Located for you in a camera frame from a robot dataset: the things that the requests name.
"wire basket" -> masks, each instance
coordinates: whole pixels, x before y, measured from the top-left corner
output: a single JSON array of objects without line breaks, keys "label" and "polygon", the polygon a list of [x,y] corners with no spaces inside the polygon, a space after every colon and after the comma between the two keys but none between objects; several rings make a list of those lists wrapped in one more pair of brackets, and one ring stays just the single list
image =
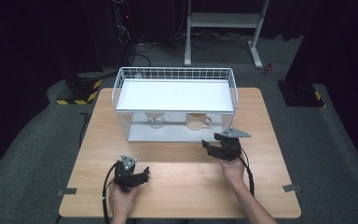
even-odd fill
[{"label": "wire basket", "polygon": [[[122,67],[112,102],[128,141],[213,141],[230,128],[238,93],[230,68]],[[190,130],[189,114],[212,122]]]}]

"metal bracket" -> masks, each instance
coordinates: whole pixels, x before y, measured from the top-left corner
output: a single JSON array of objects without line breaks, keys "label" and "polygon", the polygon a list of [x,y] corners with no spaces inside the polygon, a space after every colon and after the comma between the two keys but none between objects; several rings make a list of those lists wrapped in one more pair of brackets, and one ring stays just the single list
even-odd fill
[{"label": "metal bracket", "polygon": [[295,191],[295,192],[299,192],[302,190],[301,185],[295,185],[295,184],[291,184],[291,185],[286,185],[283,186],[283,190],[284,192],[289,192],[289,191]]},{"label": "metal bracket", "polygon": [[123,165],[124,165],[124,169],[125,169],[125,170],[130,170],[130,168],[131,168],[132,166],[134,166],[135,163],[137,162],[136,159],[133,159],[133,158],[131,158],[131,157],[128,157],[128,156],[126,156],[126,155],[124,155],[124,154],[121,154],[121,161],[123,162]]},{"label": "metal bracket", "polygon": [[59,189],[57,196],[63,196],[64,194],[76,194],[77,189]]},{"label": "metal bracket", "polygon": [[229,137],[229,138],[234,138],[234,137],[251,137],[251,135],[249,133],[245,133],[243,131],[240,131],[238,129],[235,128],[229,128],[225,131],[222,131],[220,133],[220,135],[225,136],[225,137]]}]

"wooden tabletop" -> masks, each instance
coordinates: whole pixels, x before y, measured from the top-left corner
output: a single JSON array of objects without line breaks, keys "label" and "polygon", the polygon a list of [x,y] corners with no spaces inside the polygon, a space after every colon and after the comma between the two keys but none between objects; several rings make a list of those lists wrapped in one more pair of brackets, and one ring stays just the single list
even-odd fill
[{"label": "wooden tabletop", "polygon": [[[259,89],[238,88],[232,126],[250,133],[240,138],[255,180],[255,197],[274,217],[296,218],[301,210]],[[244,217],[219,164],[201,143],[128,142],[112,106],[112,89],[100,91],[60,207],[63,217],[102,217],[103,181],[125,154],[136,158],[135,174],[150,167],[130,217]],[[249,187],[245,172],[244,182]]]}]

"hand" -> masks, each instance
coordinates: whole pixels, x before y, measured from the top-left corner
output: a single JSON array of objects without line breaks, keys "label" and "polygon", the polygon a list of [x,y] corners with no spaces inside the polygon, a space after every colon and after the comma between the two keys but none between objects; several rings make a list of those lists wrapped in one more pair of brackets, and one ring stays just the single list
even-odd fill
[{"label": "hand", "polygon": [[139,187],[133,188],[129,193],[121,190],[119,185],[109,185],[109,203],[113,212],[113,223],[126,223],[127,217],[135,204],[135,196]]},{"label": "hand", "polygon": [[240,159],[234,161],[222,161],[216,159],[222,167],[223,175],[225,176],[231,187],[235,184],[243,184],[243,173],[245,172],[245,166],[242,164]]}]

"metal stand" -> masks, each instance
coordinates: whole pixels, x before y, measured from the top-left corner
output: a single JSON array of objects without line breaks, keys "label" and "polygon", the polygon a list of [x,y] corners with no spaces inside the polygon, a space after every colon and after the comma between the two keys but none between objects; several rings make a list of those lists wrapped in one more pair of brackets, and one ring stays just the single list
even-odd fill
[{"label": "metal stand", "polygon": [[255,34],[252,41],[248,41],[255,67],[263,68],[255,45],[263,26],[269,0],[265,0],[260,13],[192,13],[191,0],[188,0],[185,66],[191,66],[191,27],[229,27],[229,28],[254,28]]}]

